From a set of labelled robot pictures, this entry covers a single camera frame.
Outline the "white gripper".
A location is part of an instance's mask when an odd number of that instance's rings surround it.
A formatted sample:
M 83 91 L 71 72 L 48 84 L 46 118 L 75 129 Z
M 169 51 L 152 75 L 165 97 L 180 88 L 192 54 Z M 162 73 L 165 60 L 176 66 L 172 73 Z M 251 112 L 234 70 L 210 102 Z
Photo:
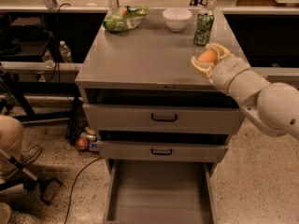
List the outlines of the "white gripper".
M 249 70 L 251 66 L 242 58 L 233 57 L 234 54 L 221 44 L 208 43 L 206 49 L 216 53 L 219 63 L 216 66 L 213 63 L 199 63 L 198 58 L 192 56 L 192 65 L 205 75 L 209 82 L 213 80 L 213 85 L 217 90 L 227 94 L 234 78 Z

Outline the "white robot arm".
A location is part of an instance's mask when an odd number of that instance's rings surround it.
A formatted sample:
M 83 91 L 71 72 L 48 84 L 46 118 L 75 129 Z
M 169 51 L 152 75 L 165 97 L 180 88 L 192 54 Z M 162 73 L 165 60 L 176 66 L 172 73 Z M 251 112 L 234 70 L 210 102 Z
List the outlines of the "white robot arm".
M 218 91 L 233 98 L 262 133 L 299 139 L 299 90 L 295 87 L 269 82 L 218 43 L 206 44 L 206 51 L 192 56 L 191 62 Z

